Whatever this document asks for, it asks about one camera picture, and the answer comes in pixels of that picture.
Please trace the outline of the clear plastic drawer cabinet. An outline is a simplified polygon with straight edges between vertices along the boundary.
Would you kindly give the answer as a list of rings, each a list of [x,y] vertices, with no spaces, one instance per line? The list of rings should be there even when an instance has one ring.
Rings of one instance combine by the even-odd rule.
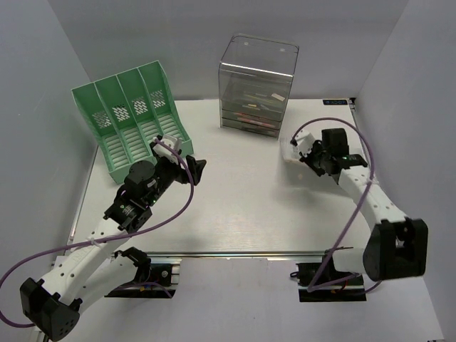
[[[241,33],[231,37],[218,68],[220,126],[277,139],[298,56],[299,47],[286,41]],[[270,100],[255,100],[244,93],[264,94]],[[272,98],[272,93],[284,96],[285,101]],[[256,104],[257,107],[250,108],[247,104]],[[242,118],[234,113],[266,118],[256,121],[274,124],[276,129],[243,123]]]

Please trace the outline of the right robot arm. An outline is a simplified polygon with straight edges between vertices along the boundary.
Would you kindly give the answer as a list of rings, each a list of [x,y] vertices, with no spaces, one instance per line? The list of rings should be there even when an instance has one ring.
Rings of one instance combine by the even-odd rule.
[[[328,175],[356,203],[351,222],[361,214],[370,230],[363,248],[335,245],[325,253],[311,280],[322,276],[338,284],[347,274],[365,274],[372,281],[419,277],[425,273],[428,226],[396,207],[373,177],[363,156],[352,154],[343,128],[325,129],[317,140],[301,129],[295,137],[300,162],[318,176]]]

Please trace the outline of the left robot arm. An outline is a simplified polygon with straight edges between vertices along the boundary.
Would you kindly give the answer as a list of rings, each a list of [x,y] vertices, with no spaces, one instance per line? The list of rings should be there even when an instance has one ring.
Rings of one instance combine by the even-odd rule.
[[[130,247],[119,248],[143,232],[152,206],[174,182],[195,187],[206,160],[159,156],[156,163],[136,162],[86,243],[75,244],[61,264],[40,279],[20,286],[24,315],[51,341],[65,338],[83,311],[117,286],[144,284],[150,278],[150,258]]]

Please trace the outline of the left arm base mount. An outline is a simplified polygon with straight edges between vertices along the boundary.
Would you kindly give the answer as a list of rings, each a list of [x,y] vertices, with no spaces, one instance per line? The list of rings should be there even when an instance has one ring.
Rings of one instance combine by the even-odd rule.
[[[171,299],[180,280],[180,260],[152,259],[149,271],[137,275],[133,281],[122,284],[107,294],[106,298],[121,299]]]

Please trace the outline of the beige eraser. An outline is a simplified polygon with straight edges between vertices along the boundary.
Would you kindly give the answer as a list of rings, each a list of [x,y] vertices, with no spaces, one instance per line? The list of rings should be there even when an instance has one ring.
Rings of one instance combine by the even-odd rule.
[[[275,98],[281,102],[285,101],[285,99],[286,99],[284,96],[281,96],[278,93],[272,93],[271,96],[272,96],[272,98]]]

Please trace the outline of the yellow highlighter pen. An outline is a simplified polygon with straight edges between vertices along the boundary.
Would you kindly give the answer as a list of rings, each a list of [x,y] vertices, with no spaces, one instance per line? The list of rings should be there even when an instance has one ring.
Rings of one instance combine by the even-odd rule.
[[[248,98],[253,98],[255,100],[270,100],[270,97],[264,94],[258,94],[258,93],[244,93],[244,96]]]

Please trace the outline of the red orange highlighter pen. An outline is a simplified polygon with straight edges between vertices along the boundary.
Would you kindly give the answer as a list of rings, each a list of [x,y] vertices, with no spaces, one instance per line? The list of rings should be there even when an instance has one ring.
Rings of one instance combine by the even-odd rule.
[[[276,129],[275,128],[275,125],[274,124],[270,124],[270,123],[265,123],[265,122],[261,122],[261,121],[255,121],[255,120],[245,120],[245,119],[241,119],[240,120],[241,122],[243,123],[248,123],[248,124],[252,124],[252,125],[258,125],[258,126],[261,126],[261,127],[266,127],[266,128],[271,128],[271,129]]]

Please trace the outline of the plastic sleeve with printed sheets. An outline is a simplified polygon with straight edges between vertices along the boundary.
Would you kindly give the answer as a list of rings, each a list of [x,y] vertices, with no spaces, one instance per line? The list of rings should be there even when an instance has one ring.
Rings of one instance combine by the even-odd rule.
[[[301,164],[302,151],[301,151],[301,141],[296,140],[296,144],[290,143],[290,139],[280,138],[280,152],[281,157],[284,162],[291,162],[296,164]]]

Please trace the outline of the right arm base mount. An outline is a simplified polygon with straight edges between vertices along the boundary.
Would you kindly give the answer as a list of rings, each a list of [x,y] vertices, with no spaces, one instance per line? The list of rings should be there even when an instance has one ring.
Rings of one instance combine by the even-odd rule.
[[[289,274],[291,280],[297,281],[299,301],[301,303],[366,301],[362,276],[355,277],[350,272],[339,272],[332,269],[324,271],[314,287],[322,284],[327,285],[309,292],[309,284],[316,275],[319,266],[319,263],[299,263],[296,265],[296,271]]]

